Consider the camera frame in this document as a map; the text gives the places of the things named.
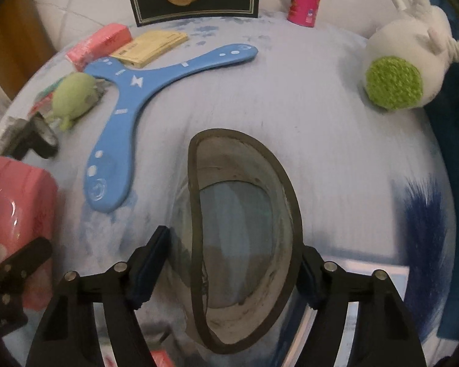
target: green plush toy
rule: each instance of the green plush toy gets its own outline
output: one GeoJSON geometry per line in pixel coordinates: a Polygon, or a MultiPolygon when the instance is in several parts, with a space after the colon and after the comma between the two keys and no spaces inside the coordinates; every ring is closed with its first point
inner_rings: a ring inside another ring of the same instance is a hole
{"type": "Polygon", "coordinates": [[[70,129],[74,120],[87,113],[104,93],[103,80],[76,72],[66,76],[53,92],[49,122],[61,119],[60,129],[70,129]]]}

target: white plush toy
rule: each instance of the white plush toy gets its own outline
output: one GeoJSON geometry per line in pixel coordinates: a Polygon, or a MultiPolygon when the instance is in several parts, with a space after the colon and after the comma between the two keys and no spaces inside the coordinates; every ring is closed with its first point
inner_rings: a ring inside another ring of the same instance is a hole
{"type": "Polygon", "coordinates": [[[392,0],[400,18],[367,42],[363,81],[369,98],[386,109],[424,106],[438,94],[446,72],[459,62],[459,41],[447,15],[430,0],[392,0]]]}

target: yellow tissue pack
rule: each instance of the yellow tissue pack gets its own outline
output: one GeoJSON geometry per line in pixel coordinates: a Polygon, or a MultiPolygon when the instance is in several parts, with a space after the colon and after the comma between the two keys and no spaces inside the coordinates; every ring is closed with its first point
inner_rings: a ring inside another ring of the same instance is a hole
{"type": "Polygon", "coordinates": [[[126,65],[142,68],[187,39],[187,33],[150,30],[122,46],[110,56],[126,65]]]}

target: painted table surface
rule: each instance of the painted table surface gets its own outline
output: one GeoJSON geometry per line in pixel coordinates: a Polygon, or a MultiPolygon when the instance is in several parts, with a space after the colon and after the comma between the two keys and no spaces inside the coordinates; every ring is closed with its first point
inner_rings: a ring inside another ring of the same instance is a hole
{"type": "MultiPolygon", "coordinates": [[[[179,80],[156,94],[138,122],[132,190],[116,211],[93,211],[83,194],[88,156],[113,113],[118,90],[60,135],[54,160],[30,152],[25,162],[49,170],[60,187],[54,239],[54,279],[74,269],[103,272],[126,260],[160,224],[170,224],[176,180],[191,138],[207,128],[232,128],[265,144],[284,166],[300,204],[304,239],[325,255],[404,264],[402,192],[407,180],[434,177],[448,222],[444,255],[453,259],[455,217],[448,178],[422,109],[375,109],[359,85],[365,39],[327,24],[308,29],[280,13],[256,19],[200,18],[149,26],[188,33],[190,40],[147,68],[189,60],[214,48],[248,43],[255,60],[179,80]]],[[[132,28],[134,36],[146,28],[132,28]]],[[[72,71],[59,52],[30,80],[8,114],[25,117],[35,95],[72,71]]],[[[138,311],[141,325],[182,327],[184,314],[161,279],[138,311]]],[[[6,338],[24,363],[40,313],[6,338]]],[[[103,322],[101,315],[99,325],[103,322]]],[[[427,360],[438,342],[424,344],[427,360]]],[[[259,365],[273,352],[278,329],[253,348],[213,357],[213,365],[259,365]]]]}

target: silver screw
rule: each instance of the silver screw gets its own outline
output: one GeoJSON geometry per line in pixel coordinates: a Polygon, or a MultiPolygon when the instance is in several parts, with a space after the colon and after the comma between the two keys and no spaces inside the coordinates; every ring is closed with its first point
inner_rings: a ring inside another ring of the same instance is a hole
{"type": "Polygon", "coordinates": [[[69,271],[67,274],[65,274],[65,280],[66,281],[73,281],[76,278],[76,272],[74,271],[69,271]]]}
{"type": "Polygon", "coordinates": [[[381,270],[378,269],[377,271],[374,272],[374,275],[379,279],[379,280],[386,280],[388,278],[388,274],[381,270]]]}
{"type": "Polygon", "coordinates": [[[128,268],[128,264],[126,262],[118,262],[114,265],[114,270],[116,272],[123,272],[128,268]]]}
{"type": "Polygon", "coordinates": [[[328,262],[325,262],[323,267],[325,268],[325,270],[329,271],[329,272],[334,272],[338,269],[338,266],[335,262],[331,262],[331,261],[328,261],[328,262]]]}

